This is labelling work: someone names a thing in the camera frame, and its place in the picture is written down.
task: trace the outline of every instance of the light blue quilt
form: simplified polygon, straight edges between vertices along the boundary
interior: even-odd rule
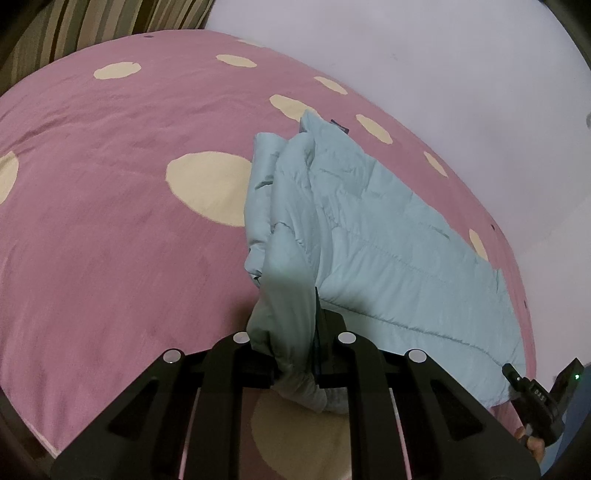
[[[255,137],[245,206],[260,288],[247,330],[277,359],[280,394],[346,409],[309,370],[317,287],[378,348],[424,350],[485,407],[509,399],[501,366],[524,373],[525,355],[502,273],[338,127],[308,111],[300,132]]]

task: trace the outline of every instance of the human hand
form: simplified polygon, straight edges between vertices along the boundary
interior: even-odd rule
[[[519,427],[515,431],[515,438],[519,440],[525,435],[525,427]],[[534,456],[535,461],[538,463],[542,463],[544,459],[544,454],[546,453],[546,445],[542,439],[537,437],[529,437],[527,439],[527,449],[531,452]]]

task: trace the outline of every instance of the striped curtain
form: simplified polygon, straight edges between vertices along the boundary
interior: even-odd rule
[[[136,33],[199,28],[214,0],[54,0],[0,69],[0,95],[70,53]]]

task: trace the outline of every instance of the bed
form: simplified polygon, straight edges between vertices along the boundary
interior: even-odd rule
[[[57,456],[167,348],[245,327],[252,140],[306,107],[349,128],[493,268],[527,362],[530,316],[501,229],[427,145],[346,85],[229,35],[179,30],[57,60],[0,98],[0,385]],[[508,406],[497,418],[514,429]],[[244,479],[350,476],[345,416],[244,397]]]

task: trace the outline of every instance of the silver bolt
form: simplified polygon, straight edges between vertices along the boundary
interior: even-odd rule
[[[410,350],[408,353],[408,357],[417,364],[422,364],[427,359],[427,354],[422,350],[415,348],[414,350]]]
[[[176,362],[178,362],[182,357],[181,352],[179,352],[178,350],[172,349],[172,350],[167,350],[166,352],[164,352],[164,355],[162,356],[162,360],[164,360],[166,363],[168,364],[174,364]]]
[[[337,338],[340,343],[344,343],[345,345],[355,343],[355,340],[357,340],[355,334],[351,332],[341,332]]]
[[[246,332],[235,333],[233,338],[236,343],[248,343],[251,341],[250,337]]]

